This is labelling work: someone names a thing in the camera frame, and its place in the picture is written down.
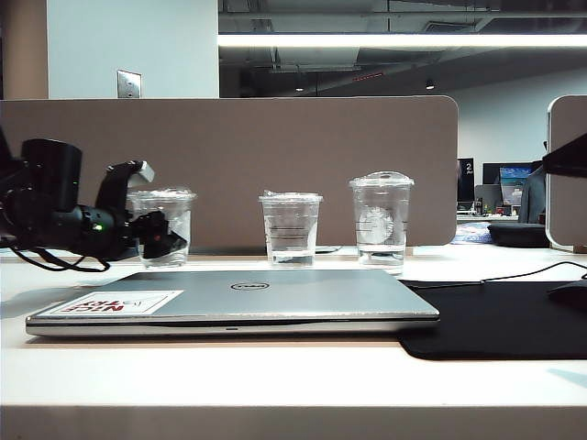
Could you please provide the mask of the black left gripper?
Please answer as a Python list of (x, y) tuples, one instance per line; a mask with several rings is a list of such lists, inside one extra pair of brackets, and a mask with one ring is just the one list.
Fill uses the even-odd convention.
[[(130, 213), (126, 208), (83, 208), (83, 253), (98, 259), (129, 259), (138, 254), (137, 240), (131, 234)], [(189, 247), (189, 240), (175, 231), (168, 234), (169, 222), (161, 211), (140, 215), (135, 220), (135, 236), (145, 259), (156, 259)]]

